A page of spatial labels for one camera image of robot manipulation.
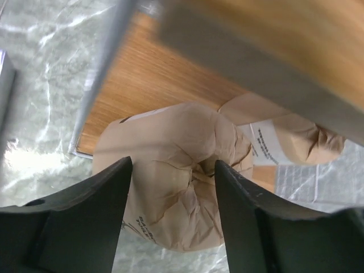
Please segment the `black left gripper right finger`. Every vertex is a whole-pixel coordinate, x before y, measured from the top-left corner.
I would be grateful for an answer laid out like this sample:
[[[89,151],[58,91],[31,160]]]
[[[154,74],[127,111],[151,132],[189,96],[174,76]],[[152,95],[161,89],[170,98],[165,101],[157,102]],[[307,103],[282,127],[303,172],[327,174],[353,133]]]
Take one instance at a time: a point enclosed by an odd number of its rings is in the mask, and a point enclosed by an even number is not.
[[[215,182],[230,272],[362,272],[363,209],[308,209],[225,162]]]

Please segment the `brown paper roll with label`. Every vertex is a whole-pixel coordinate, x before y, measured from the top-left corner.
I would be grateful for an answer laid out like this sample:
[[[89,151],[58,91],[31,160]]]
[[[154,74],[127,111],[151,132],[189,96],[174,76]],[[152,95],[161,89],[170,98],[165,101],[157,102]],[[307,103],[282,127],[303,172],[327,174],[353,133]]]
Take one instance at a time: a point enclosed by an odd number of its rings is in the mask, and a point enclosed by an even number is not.
[[[344,137],[253,93],[228,101],[219,113],[251,142],[256,166],[325,164],[345,147]]]

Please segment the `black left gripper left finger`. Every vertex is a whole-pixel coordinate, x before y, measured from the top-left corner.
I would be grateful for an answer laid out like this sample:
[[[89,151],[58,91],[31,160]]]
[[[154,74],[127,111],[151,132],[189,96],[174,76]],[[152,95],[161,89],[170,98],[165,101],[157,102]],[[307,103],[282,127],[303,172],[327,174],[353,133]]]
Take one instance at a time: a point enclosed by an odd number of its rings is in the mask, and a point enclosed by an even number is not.
[[[54,194],[1,208],[1,271],[111,272],[132,170],[122,158]]]

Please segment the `brown paper roll with drawing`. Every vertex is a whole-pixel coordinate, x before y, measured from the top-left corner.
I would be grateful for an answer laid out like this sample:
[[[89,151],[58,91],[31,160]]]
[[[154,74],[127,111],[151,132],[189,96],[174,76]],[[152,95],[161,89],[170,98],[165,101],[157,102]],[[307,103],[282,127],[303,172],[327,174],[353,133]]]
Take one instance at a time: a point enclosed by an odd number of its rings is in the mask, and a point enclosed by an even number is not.
[[[96,144],[93,173],[124,157],[133,163],[127,231],[179,252],[223,244],[215,162],[253,173],[251,143],[236,125],[195,102],[116,120]]]

